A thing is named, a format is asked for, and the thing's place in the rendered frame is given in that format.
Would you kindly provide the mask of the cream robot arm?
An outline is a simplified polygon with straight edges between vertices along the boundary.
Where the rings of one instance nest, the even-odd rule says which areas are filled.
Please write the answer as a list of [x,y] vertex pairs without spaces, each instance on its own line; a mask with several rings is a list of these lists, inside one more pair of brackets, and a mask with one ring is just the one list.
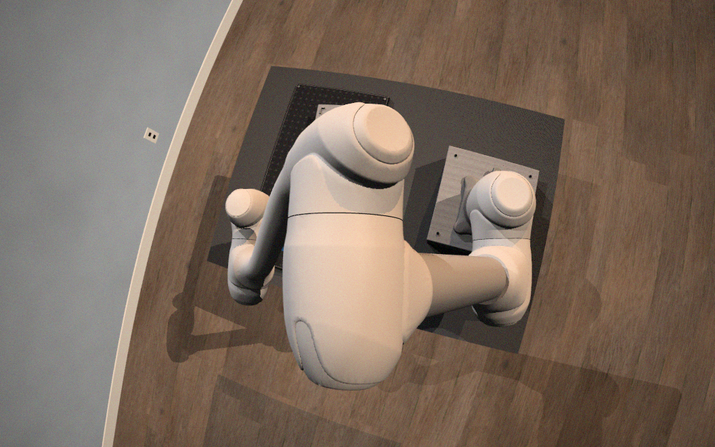
[[412,132],[397,111],[346,104],[299,135],[270,196],[237,189],[226,200],[230,294],[242,305],[263,301],[284,246],[286,333],[316,385],[376,386],[427,317],[472,305],[481,322],[503,327],[527,310],[531,184],[497,167],[480,180],[466,176],[453,230],[472,234],[473,252],[420,256],[404,240],[402,222],[413,154]]

